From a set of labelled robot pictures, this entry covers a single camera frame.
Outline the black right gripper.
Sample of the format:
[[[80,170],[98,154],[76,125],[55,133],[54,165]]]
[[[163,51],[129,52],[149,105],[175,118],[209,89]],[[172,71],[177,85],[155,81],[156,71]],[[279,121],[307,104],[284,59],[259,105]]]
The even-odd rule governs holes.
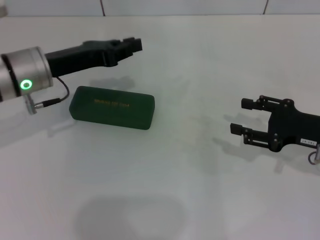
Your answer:
[[[267,132],[231,123],[230,132],[243,136],[245,145],[280,152],[290,144],[316,149],[320,143],[320,117],[296,109],[292,99],[277,99],[261,95],[256,101],[243,98],[241,108],[271,112]]]

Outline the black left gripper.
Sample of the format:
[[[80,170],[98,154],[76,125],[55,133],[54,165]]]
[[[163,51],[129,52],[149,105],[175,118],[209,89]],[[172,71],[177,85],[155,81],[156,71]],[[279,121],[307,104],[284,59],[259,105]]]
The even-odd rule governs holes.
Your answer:
[[[114,67],[143,50],[140,38],[86,41],[79,46],[45,54],[52,76],[61,77],[95,67]]]

